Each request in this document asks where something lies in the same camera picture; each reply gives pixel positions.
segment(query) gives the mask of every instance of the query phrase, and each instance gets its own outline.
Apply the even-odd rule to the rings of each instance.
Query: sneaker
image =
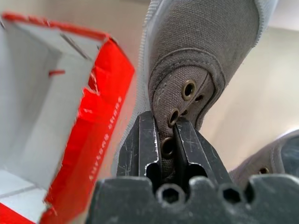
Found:
[[[281,135],[229,173],[232,180],[243,189],[252,175],[262,174],[299,177],[299,130]]]
[[[143,27],[135,107],[120,146],[137,116],[149,110],[161,141],[172,136],[179,116],[200,129],[258,42],[277,1],[152,0]]]

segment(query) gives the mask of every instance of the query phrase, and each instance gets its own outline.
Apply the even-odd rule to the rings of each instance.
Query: beige wall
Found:
[[[0,12],[33,14],[108,32],[136,66],[148,4],[149,0],[0,0]]]
[[[221,98],[202,134],[228,169],[299,126],[299,32],[268,29]]]

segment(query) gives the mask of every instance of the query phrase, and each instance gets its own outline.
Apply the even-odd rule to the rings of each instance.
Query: stitching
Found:
[[[271,150],[271,162],[272,162],[272,165],[273,165],[273,172],[276,173],[277,172],[277,167],[276,167],[276,164],[275,164],[275,161],[274,161],[274,147],[272,148]]]
[[[171,53],[169,53],[169,54],[167,54],[167,55],[165,55],[164,57],[162,57],[162,59],[160,59],[157,63],[156,63],[156,65],[155,65],[155,68],[152,70],[152,72],[151,72],[151,75],[153,74],[153,72],[155,72],[157,69],[158,69],[158,67],[159,67],[159,65],[161,64],[161,63],[163,63],[164,61],[166,61],[166,59],[168,58],[168,57],[170,57],[170,56],[172,56],[172,55],[174,55],[174,54],[176,54],[176,53],[185,53],[185,52],[188,52],[188,51],[191,51],[191,52],[195,52],[195,53],[197,53],[198,55],[203,55],[203,56],[208,56],[209,58],[211,58],[214,62],[216,62],[216,65],[219,67],[219,70],[221,71],[220,73],[221,73],[221,76],[222,76],[222,78],[223,78],[223,81],[224,81],[224,86],[226,86],[226,79],[225,79],[225,76],[223,75],[223,72],[222,72],[222,68],[221,68],[221,66],[219,65],[219,62],[215,59],[215,58],[213,58],[213,56],[211,56],[211,55],[209,55],[209,54],[207,54],[207,53],[205,53],[205,52],[198,52],[198,50],[197,49],[179,49],[179,50],[175,50],[175,51],[173,51],[173,52],[171,52]],[[196,60],[196,59],[185,59],[186,61],[191,61],[191,62],[202,62],[202,63],[205,63],[205,64],[208,64],[208,65],[211,65],[211,66],[213,66],[212,64],[210,64],[210,63],[206,63],[206,62],[204,62],[204,61],[200,61],[200,60]]]
[[[153,106],[153,107],[159,105],[159,101],[160,101],[161,97],[164,95],[164,90],[165,90],[166,86],[167,86],[167,82],[164,83],[164,85],[163,85],[163,89],[162,89],[162,91],[161,91],[161,94],[160,94],[159,98],[157,99],[157,103],[154,103],[154,106]]]
[[[207,76],[206,76],[206,79],[205,79],[205,81],[203,82],[203,84],[202,85],[204,85],[205,84],[205,82],[206,82],[206,80],[207,80],[207,77],[208,77],[208,75],[209,75],[209,73],[207,74]],[[197,126],[197,123],[199,122],[199,119],[200,119],[200,114],[203,114],[203,115],[205,115],[206,114],[206,112],[208,111],[208,109],[209,109],[209,105],[210,105],[210,103],[213,103],[213,100],[215,100],[215,94],[216,94],[216,92],[215,91],[213,91],[213,94],[212,94],[212,96],[211,96],[211,98],[207,101],[207,103],[204,105],[204,107],[202,108],[202,110],[198,113],[198,116],[196,117],[196,120],[195,120],[195,126]]]
[[[193,60],[193,59],[183,59],[182,61],[180,62],[177,62],[177,63],[173,63],[171,64],[169,67],[172,67],[172,66],[179,66],[181,64],[184,64],[185,62],[194,62],[194,63],[203,63],[203,64],[208,64],[208,65],[211,65],[210,63],[206,63],[206,62],[203,62],[203,61],[200,61],[200,60]],[[154,86],[155,86],[155,89],[160,85],[160,83],[163,81],[163,79],[166,78],[167,74],[171,73],[172,71],[174,71],[175,69],[177,68],[169,68],[169,69],[166,69],[163,73],[166,73],[166,75],[162,78],[162,80],[157,80],[155,83],[154,83]]]

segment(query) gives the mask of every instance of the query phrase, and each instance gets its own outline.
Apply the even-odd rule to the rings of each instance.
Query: brass eyelet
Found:
[[[263,167],[263,168],[260,168],[260,170],[258,171],[258,174],[269,174],[270,171],[267,167]]]
[[[163,158],[169,159],[173,153],[173,142],[172,138],[168,137],[161,142],[161,155]]]
[[[178,108],[174,108],[169,116],[168,127],[172,128],[176,124],[176,122],[178,121],[178,116],[179,116]]]
[[[196,84],[193,80],[188,80],[184,83],[181,91],[183,100],[190,100],[194,96],[195,87]]]

